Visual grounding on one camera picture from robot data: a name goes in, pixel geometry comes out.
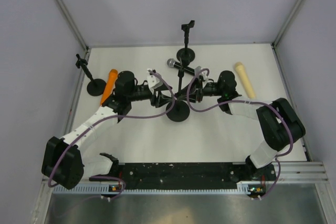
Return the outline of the black microphone stand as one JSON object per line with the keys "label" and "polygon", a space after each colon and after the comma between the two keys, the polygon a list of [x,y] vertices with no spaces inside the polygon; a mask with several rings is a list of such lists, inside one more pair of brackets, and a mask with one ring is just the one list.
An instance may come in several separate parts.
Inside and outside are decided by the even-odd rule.
{"label": "black microphone stand", "polygon": [[176,57],[183,67],[188,66],[195,59],[195,52],[188,47],[190,29],[194,25],[194,20],[191,20],[188,24],[181,25],[181,30],[184,31],[184,47],[178,50]]}
{"label": "black microphone stand", "polygon": [[[178,91],[182,89],[182,82],[184,77],[184,69],[181,68],[178,70],[179,85]],[[175,100],[175,105],[173,109],[167,113],[167,117],[173,122],[183,122],[185,121],[190,114],[190,109],[188,105],[181,100]]]}
{"label": "black microphone stand", "polygon": [[102,79],[93,77],[93,75],[91,74],[91,72],[89,71],[87,67],[88,65],[87,60],[81,58],[79,54],[76,54],[76,58],[77,58],[76,67],[78,69],[81,68],[83,72],[85,73],[85,75],[90,80],[87,85],[87,92],[89,93],[89,95],[93,97],[98,97],[102,95],[106,87],[106,82]]}

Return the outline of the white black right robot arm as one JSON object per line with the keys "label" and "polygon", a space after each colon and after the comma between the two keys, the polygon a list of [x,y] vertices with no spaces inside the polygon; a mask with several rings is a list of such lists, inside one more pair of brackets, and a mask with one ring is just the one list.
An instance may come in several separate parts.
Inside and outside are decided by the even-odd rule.
{"label": "white black right robot arm", "polygon": [[275,158],[284,155],[284,148],[291,152],[294,143],[305,136],[306,129],[287,99],[279,98],[270,104],[246,99],[237,92],[236,86],[231,71],[222,71],[214,82],[209,81],[208,70],[204,69],[196,71],[190,83],[179,89],[175,96],[190,103],[216,96],[217,106],[223,112],[259,122],[264,139],[245,159],[246,176],[256,180]]}

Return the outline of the black microphone silver grille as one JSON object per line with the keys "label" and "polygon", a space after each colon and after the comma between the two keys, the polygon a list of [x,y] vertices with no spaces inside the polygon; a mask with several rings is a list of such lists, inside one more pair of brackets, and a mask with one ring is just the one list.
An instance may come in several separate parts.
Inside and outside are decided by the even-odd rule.
{"label": "black microphone silver grille", "polygon": [[169,68],[181,69],[183,68],[184,71],[188,74],[195,75],[195,70],[191,67],[183,67],[179,62],[175,61],[173,58],[167,60],[167,66]]}

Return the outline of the beige microphone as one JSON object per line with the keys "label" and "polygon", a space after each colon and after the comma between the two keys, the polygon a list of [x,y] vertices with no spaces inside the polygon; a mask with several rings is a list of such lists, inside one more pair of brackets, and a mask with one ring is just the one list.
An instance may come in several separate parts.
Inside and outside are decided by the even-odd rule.
{"label": "beige microphone", "polygon": [[235,69],[235,71],[237,72],[237,74],[238,74],[238,76],[240,78],[240,81],[242,83],[242,86],[245,89],[245,92],[246,92],[247,96],[250,99],[255,99],[256,98],[256,94],[255,94],[254,88],[253,88],[253,86],[251,84],[251,81],[250,81],[250,79],[248,77],[248,74],[247,74],[247,71],[245,69],[245,66],[241,62],[237,62],[234,65],[234,69]]}

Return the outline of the orange microphone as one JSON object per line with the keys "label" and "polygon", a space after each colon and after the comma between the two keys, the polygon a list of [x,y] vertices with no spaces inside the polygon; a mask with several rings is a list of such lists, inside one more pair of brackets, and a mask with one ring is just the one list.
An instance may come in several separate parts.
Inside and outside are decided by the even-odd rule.
{"label": "orange microphone", "polygon": [[100,105],[102,105],[104,103],[104,101],[112,93],[112,89],[113,89],[114,83],[117,80],[117,78],[118,78],[118,71],[116,69],[111,69],[111,71],[109,72],[109,75],[108,75],[107,84],[105,86],[104,92],[103,92],[102,97],[101,97]]}

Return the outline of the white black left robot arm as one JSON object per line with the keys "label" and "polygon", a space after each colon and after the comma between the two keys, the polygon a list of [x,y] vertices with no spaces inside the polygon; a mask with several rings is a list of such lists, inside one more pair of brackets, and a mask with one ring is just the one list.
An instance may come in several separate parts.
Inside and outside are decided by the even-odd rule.
{"label": "white black left robot arm", "polygon": [[112,93],[89,119],[63,137],[52,137],[47,142],[41,171],[48,177],[48,186],[73,189],[86,178],[116,179],[116,158],[106,153],[84,157],[84,153],[106,130],[131,117],[128,113],[132,102],[154,101],[162,90],[171,92],[172,88],[155,70],[147,70],[142,85],[136,84],[133,72],[119,73]]}

